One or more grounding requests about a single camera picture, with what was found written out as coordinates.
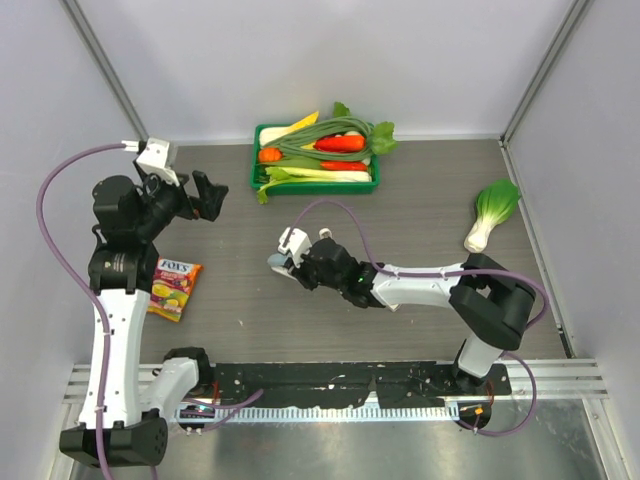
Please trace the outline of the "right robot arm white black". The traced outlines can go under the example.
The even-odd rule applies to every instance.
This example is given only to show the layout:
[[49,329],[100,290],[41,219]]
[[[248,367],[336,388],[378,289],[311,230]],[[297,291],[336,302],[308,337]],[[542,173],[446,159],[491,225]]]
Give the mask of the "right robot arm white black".
[[484,254],[440,268],[401,268],[359,261],[332,238],[311,242],[299,230],[280,241],[278,252],[284,275],[308,290],[333,289],[358,308],[421,305],[455,311],[471,331],[451,371],[453,386],[465,395],[486,385],[502,353],[519,349],[536,300],[524,278]]

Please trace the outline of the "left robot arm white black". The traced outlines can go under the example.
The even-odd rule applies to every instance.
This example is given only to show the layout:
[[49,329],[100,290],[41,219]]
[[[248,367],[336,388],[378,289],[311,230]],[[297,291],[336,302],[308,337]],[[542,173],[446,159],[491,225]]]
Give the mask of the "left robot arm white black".
[[214,369],[204,349],[165,355],[159,374],[139,386],[143,325],[159,254],[153,242],[176,218],[215,221],[229,189],[205,173],[166,180],[157,173],[108,177],[92,191],[97,244],[88,265],[95,309],[91,370],[76,427],[60,435],[60,451],[87,466],[156,468],[169,423],[189,396],[205,397]]

